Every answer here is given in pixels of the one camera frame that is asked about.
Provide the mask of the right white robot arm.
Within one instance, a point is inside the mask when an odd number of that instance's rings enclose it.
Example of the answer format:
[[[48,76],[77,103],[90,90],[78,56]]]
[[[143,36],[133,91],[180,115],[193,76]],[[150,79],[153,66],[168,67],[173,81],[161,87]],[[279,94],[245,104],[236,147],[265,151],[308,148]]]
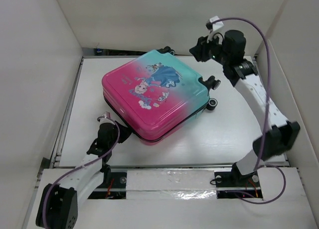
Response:
[[[236,186],[247,182],[270,158],[291,150],[300,132],[299,123],[289,121],[275,103],[266,98],[257,69],[244,58],[245,46],[244,34],[229,30],[221,38],[200,37],[189,50],[198,62],[212,59],[222,65],[225,77],[246,100],[262,130],[250,152],[232,165],[230,180]]]

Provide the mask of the pink and teal kids suitcase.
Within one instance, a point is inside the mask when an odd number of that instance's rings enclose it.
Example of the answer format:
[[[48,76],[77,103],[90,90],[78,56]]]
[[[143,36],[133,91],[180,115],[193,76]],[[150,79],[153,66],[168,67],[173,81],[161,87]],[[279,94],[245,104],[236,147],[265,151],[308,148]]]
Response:
[[[110,71],[102,78],[110,108],[141,141],[156,144],[184,123],[212,111],[210,97],[220,80],[202,75],[174,56],[166,46]]]

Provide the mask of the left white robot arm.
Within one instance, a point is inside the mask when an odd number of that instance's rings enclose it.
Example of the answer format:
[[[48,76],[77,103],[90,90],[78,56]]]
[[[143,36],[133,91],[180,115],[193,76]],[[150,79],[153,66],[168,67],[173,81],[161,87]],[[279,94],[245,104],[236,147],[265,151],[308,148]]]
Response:
[[[74,228],[79,207],[99,187],[111,183],[108,161],[118,143],[123,143],[132,131],[117,121],[100,121],[97,138],[90,145],[79,166],[47,184],[42,192],[36,226],[43,229]]]

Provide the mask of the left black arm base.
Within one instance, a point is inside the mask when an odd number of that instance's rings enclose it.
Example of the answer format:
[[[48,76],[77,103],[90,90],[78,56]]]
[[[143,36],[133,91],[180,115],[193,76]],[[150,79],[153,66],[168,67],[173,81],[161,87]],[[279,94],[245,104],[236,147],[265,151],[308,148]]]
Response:
[[[98,186],[88,197],[88,199],[125,199],[126,198],[126,172],[112,172],[107,181]]]

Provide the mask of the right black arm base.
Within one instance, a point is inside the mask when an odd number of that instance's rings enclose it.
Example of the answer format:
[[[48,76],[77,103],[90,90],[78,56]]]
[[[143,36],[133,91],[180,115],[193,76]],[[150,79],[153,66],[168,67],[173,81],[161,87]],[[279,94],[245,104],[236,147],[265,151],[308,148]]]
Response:
[[[263,194],[258,173],[249,174],[239,180],[230,171],[217,171],[210,184],[215,186],[217,199],[262,199]]]

